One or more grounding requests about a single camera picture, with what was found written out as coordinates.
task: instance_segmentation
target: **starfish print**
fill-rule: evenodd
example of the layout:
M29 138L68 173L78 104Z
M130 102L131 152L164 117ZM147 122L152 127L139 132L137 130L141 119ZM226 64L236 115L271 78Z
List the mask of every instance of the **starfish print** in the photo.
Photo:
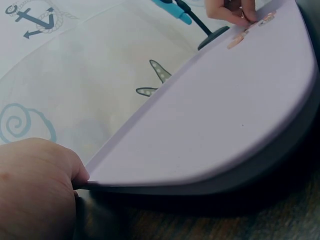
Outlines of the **starfish print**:
M149 62L156 75L160 79L161 83L164 84L171 77L171 74L167 70L165 70L158 62L154 60L150 60ZM156 90L158 90L158 88L139 87L135 91L137 94L150 97Z

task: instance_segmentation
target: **table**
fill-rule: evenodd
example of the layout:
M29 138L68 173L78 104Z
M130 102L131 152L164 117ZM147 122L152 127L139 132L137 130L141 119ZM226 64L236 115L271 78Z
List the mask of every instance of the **table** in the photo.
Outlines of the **table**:
M297 0L320 62L320 1ZM302 145L271 174L198 197L82 191L75 239L320 240L320 113Z

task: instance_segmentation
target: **black stand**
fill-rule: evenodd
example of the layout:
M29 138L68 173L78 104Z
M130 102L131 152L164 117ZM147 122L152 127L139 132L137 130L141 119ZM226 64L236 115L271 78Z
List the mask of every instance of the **black stand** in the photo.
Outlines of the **black stand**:
M214 39L219 37L221 34L223 34L225 31L229 29L228 26L224 26L219 28L215 32L211 32L209 28L191 11L191 8L182 0L175 0L176 4L192 18L192 20L207 34L207 38L200 43L198 46L198 50L202 49L207 44L211 43Z

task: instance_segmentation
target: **black rod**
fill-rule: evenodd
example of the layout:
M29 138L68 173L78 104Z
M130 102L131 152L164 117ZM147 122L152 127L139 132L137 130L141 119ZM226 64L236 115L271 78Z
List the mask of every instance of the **black rod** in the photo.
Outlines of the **black rod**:
M176 4L192 18L195 23L207 34L210 36L212 32L207 28L207 26L192 12L191 7L189 7L184 1L182 0L175 0Z

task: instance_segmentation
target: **blue handle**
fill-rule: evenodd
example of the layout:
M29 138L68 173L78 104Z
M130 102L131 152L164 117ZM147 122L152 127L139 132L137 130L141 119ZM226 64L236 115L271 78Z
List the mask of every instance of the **blue handle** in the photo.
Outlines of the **blue handle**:
M158 7L166 10L169 14L174 16L176 19L181 19L185 24L190 25L192 23L191 18L185 14L178 5L174 3L164 3L161 0L152 0Z

